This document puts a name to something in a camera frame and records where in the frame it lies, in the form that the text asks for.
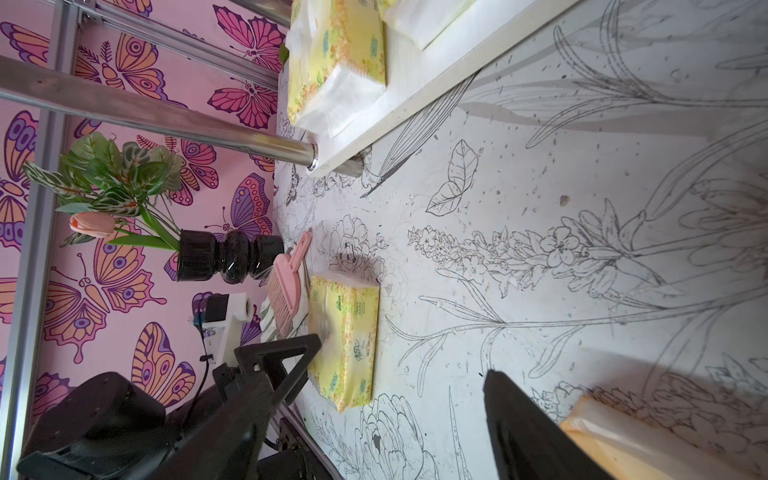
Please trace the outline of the white two-tier shelf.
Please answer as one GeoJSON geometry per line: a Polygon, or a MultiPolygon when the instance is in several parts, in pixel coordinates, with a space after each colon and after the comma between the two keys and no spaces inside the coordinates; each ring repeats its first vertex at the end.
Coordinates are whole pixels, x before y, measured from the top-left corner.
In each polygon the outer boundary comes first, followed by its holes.
{"type": "Polygon", "coordinates": [[[329,173],[359,177],[363,172],[360,151],[573,5],[571,1],[478,1],[424,50],[388,29],[384,94],[340,133],[314,135],[307,142],[258,133],[87,81],[58,61],[45,68],[2,58],[1,96],[301,165],[314,177],[329,173]]]}

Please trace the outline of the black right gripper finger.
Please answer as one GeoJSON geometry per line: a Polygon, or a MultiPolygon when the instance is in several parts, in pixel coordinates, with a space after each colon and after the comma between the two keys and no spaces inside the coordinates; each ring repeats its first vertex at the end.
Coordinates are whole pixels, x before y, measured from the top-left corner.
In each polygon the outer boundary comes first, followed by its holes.
{"type": "Polygon", "coordinates": [[[489,437],[501,479],[609,479],[505,373],[483,385],[489,437]]]}

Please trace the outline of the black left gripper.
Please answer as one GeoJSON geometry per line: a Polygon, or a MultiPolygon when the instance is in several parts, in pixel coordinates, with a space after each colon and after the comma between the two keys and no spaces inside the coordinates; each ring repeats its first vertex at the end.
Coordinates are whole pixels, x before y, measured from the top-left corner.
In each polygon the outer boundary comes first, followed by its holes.
{"type": "Polygon", "coordinates": [[[44,413],[17,463],[26,479],[260,479],[268,422],[290,406],[320,352],[317,334],[238,347],[239,374],[168,413],[116,372],[44,413]]]}

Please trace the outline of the black ribbed vase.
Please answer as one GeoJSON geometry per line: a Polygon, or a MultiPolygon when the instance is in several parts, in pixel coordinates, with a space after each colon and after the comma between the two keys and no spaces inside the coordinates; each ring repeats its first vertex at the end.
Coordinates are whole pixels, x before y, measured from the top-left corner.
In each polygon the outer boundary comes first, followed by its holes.
{"type": "Polygon", "coordinates": [[[220,274],[227,284],[247,278],[265,280],[276,258],[285,252],[279,236],[256,235],[250,239],[233,230],[221,239],[213,233],[183,230],[177,257],[176,280],[207,281],[220,274]]]}

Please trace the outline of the pink tulip flower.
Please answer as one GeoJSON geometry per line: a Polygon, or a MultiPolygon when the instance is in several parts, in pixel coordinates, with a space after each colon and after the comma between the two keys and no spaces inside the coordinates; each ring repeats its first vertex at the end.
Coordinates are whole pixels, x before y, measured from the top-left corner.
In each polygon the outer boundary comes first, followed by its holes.
{"type": "Polygon", "coordinates": [[[70,229],[94,238],[107,238],[116,228],[114,218],[108,213],[81,212],[70,217],[70,229]]]}

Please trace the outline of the pink hand brush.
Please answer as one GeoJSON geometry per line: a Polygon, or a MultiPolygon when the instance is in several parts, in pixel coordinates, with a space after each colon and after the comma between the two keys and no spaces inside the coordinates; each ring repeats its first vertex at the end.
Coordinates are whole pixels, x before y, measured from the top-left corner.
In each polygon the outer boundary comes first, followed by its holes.
{"type": "Polygon", "coordinates": [[[280,339],[287,338],[292,331],[302,294],[299,270],[311,241],[312,232],[303,232],[290,253],[279,254],[274,260],[266,284],[267,299],[260,309],[263,333],[267,332],[269,325],[274,326],[274,332],[280,339]]]}

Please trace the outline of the yellow floral tissue pack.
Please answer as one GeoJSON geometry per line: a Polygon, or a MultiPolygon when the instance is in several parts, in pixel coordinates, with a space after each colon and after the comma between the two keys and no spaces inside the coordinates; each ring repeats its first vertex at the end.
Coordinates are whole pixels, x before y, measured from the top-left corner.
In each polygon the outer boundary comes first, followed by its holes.
{"type": "Polygon", "coordinates": [[[308,372],[317,392],[342,412],[372,399],[380,286],[340,271],[314,275],[308,329],[321,348],[308,372]]]}
{"type": "Polygon", "coordinates": [[[381,0],[378,10],[382,21],[397,33],[424,50],[474,0],[381,0]]]}
{"type": "Polygon", "coordinates": [[[375,1],[295,1],[286,46],[287,115],[295,127],[333,137],[386,90],[375,1]]]}

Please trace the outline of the orange tissue pack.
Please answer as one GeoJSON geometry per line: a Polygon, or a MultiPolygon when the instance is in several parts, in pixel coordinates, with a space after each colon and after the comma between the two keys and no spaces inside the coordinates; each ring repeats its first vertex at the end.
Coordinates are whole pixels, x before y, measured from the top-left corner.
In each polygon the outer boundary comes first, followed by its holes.
{"type": "Polygon", "coordinates": [[[614,479],[754,479],[756,476],[596,400],[582,397],[561,430],[614,479]]]}

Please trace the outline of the green artificial plant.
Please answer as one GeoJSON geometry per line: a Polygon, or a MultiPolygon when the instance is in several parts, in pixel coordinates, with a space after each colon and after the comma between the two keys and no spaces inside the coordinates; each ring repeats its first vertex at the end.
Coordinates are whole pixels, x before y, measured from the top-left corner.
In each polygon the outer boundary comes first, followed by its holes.
{"type": "Polygon", "coordinates": [[[58,199],[59,213],[70,217],[81,212],[110,214],[114,232],[107,238],[71,234],[63,246],[102,240],[115,246],[149,247],[178,252],[181,229],[169,202],[181,190],[183,157],[165,146],[149,149],[136,142],[123,146],[96,132],[77,140],[60,156],[57,170],[32,162],[23,171],[32,182],[47,188],[58,199]]]}

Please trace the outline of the aluminium frame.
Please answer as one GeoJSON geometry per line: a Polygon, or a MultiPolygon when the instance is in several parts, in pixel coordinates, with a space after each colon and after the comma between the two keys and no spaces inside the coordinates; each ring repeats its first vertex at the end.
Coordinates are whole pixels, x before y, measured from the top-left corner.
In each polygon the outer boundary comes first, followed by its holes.
{"type": "MultiPolygon", "coordinates": [[[[140,97],[237,123],[241,107],[260,132],[273,133],[277,94],[156,43],[83,20],[69,5],[5,1],[4,57],[60,70],[140,97]]],[[[148,390],[169,411],[212,385],[191,323],[195,295],[229,293],[220,277],[176,282],[172,255],[131,252],[115,267],[96,241],[67,245],[69,218],[54,195],[25,180],[22,162],[58,162],[80,129],[117,144],[137,128],[92,123],[26,104],[1,104],[1,475],[17,477],[23,445],[41,415],[88,379],[114,371],[130,377],[136,344],[156,334],[170,347],[148,390]]]]}

